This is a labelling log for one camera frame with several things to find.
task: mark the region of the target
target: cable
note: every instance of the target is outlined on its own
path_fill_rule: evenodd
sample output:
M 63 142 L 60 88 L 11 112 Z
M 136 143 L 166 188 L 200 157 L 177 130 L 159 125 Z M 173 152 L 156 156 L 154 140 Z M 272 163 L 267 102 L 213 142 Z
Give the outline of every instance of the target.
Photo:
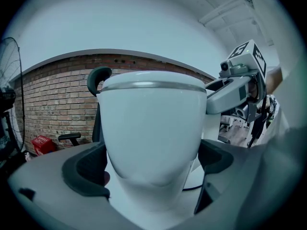
M 265 119 L 263 119 L 264 117 L 264 114 L 265 114 L 265 104 L 267 102 L 267 91 L 265 90 L 265 96 L 262 100 L 262 107 L 261 107 L 261 117 L 259 118 L 262 118 L 262 124 L 264 125 L 264 122 L 267 120 L 268 117 L 266 117 Z M 248 148 L 251 147 L 251 145 L 254 143 L 254 140 L 256 139 L 256 137 L 259 135 L 259 132 L 261 131 L 261 127 L 263 127 L 262 125 L 259 126 L 259 129 L 258 129 L 258 132 L 255 136 L 252 136 L 251 140 L 249 141 L 248 143 Z
M 202 185 L 191 187 L 191 188 L 183 188 L 182 191 L 183 192 L 185 192 L 185 191 L 192 191 L 192 190 L 195 190 L 195 189 L 198 189 L 198 188 L 201 188 L 201 187 L 202 187 Z
M 253 79 L 255 81 L 255 84 L 256 84 L 256 89 L 257 89 L 257 95 L 256 95 L 256 99 L 258 98 L 258 94 L 259 94 L 259 89 L 258 89 L 258 82 L 257 82 L 257 79 L 255 76 L 253 76 Z

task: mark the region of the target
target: chair armrest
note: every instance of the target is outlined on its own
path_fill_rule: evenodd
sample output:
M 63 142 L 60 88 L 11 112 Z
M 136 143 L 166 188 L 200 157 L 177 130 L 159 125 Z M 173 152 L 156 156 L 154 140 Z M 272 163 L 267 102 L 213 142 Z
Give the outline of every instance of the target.
M 71 134 L 66 134 L 66 135 L 60 135 L 58 137 L 59 141 L 61 140 L 71 140 L 71 143 L 73 146 L 78 146 L 79 143 L 77 142 L 77 138 L 81 137 L 81 133 L 71 133 Z

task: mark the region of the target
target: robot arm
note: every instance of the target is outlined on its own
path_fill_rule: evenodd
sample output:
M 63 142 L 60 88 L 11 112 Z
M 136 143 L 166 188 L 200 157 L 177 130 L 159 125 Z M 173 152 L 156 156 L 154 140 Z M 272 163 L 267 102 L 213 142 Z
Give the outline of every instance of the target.
M 214 91 L 207 97 L 207 114 L 232 115 L 248 123 L 257 119 L 257 104 L 266 96 L 266 62 L 254 40 L 237 48 L 221 63 L 220 77 L 206 89 Z M 248 90 L 248 83 L 254 81 L 256 98 Z

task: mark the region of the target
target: red box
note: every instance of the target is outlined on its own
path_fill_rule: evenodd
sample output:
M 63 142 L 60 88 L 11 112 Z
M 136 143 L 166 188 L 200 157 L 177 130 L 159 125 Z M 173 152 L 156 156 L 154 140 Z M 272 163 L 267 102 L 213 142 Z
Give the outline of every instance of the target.
M 54 144 L 52 143 L 52 140 L 45 136 L 38 136 L 35 139 L 33 139 L 31 142 L 38 156 L 56 150 Z

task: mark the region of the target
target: toilet lid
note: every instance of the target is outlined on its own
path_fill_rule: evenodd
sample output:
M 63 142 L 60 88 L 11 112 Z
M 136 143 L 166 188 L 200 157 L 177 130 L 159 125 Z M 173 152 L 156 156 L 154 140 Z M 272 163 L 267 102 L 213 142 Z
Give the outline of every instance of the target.
M 128 82 L 168 82 L 195 86 L 199 90 L 205 89 L 205 83 L 201 80 L 186 74 L 169 71 L 134 71 L 119 74 L 107 79 L 103 84 L 103 89 L 110 85 Z

